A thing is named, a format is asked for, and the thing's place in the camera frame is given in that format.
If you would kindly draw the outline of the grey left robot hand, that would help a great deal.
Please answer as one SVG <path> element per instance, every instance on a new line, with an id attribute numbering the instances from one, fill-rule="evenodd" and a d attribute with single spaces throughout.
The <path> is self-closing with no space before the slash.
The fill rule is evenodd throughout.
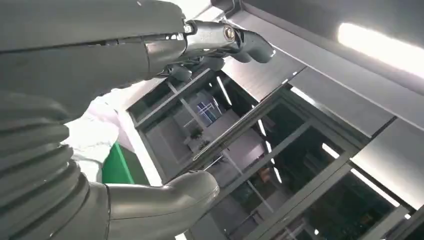
<path id="1" fill-rule="evenodd" d="M 188 20 L 161 0 L 0 3 L 0 237 L 170 240 L 220 188 L 207 171 L 163 186 L 89 182 L 64 145 L 92 100 L 203 57 L 269 62 L 259 34 Z"/>

